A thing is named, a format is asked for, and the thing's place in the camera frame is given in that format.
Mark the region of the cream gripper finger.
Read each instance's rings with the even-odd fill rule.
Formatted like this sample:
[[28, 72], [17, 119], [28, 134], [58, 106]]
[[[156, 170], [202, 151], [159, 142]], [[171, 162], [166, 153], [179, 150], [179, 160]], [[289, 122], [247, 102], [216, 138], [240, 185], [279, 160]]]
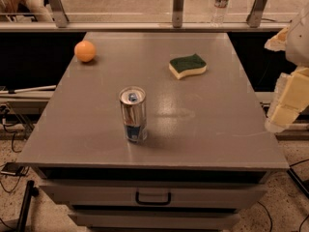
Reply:
[[275, 36], [268, 39], [265, 43], [265, 49], [271, 51], [285, 51], [286, 50], [286, 38], [289, 28], [285, 27], [280, 30]]
[[309, 106], [309, 69], [297, 67], [277, 79], [265, 127], [270, 132], [286, 130]]

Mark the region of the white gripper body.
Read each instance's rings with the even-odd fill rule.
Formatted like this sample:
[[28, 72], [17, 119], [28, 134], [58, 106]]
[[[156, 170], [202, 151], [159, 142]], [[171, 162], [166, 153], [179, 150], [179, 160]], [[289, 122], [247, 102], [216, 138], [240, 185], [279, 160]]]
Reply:
[[309, 67], [309, 3], [292, 20], [286, 39], [286, 58]]

